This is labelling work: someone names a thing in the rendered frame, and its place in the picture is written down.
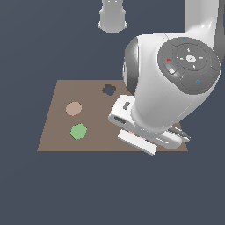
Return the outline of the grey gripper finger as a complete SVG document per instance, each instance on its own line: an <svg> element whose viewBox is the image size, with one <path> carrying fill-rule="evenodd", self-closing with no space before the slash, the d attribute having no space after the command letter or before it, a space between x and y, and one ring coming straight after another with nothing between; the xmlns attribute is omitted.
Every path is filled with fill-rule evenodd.
<svg viewBox="0 0 225 225"><path fill-rule="evenodd" d="M177 127L170 127L169 132L178 135L182 139L182 142L188 142L191 140L191 137L186 132Z"/></svg>

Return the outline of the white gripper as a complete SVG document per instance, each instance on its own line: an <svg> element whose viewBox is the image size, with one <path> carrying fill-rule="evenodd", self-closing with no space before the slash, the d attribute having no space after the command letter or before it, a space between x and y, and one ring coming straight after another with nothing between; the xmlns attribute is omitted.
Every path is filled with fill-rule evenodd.
<svg viewBox="0 0 225 225"><path fill-rule="evenodd" d="M169 129L163 133L156 133L135 125L131 116L133 104L133 96L120 95L108 115L110 122L121 127L118 134L121 141L152 156L156 153L158 145L166 149L177 149L183 143L182 139L170 133Z"/></svg>

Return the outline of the brown slot board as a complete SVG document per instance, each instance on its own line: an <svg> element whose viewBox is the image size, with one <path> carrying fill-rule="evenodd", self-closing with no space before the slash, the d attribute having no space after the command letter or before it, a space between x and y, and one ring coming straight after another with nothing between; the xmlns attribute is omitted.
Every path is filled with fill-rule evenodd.
<svg viewBox="0 0 225 225"><path fill-rule="evenodd" d="M120 95L128 91L121 80L59 80L40 137L39 152L136 152L138 149L119 140L120 127L108 121L108 115ZM66 113L70 102L79 102L82 111ZM71 128L82 123L84 138L75 140Z"/></svg>

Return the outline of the green hexagon peg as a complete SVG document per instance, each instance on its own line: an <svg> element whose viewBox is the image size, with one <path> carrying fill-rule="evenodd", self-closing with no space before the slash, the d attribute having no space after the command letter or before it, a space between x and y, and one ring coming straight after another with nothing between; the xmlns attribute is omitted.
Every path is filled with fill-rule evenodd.
<svg viewBox="0 0 225 225"><path fill-rule="evenodd" d="M82 123L74 125L70 130L70 135L75 139L79 140L85 137L87 132L87 127Z"/></svg>

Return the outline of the tan round peg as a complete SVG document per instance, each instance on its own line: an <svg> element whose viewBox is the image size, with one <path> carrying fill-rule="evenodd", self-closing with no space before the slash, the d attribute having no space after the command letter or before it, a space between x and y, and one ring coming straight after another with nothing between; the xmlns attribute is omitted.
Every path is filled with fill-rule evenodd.
<svg viewBox="0 0 225 225"><path fill-rule="evenodd" d="M76 116L82 111L82 105L79 102L70 102L66 106L66 113L69 116Z"/></svg>

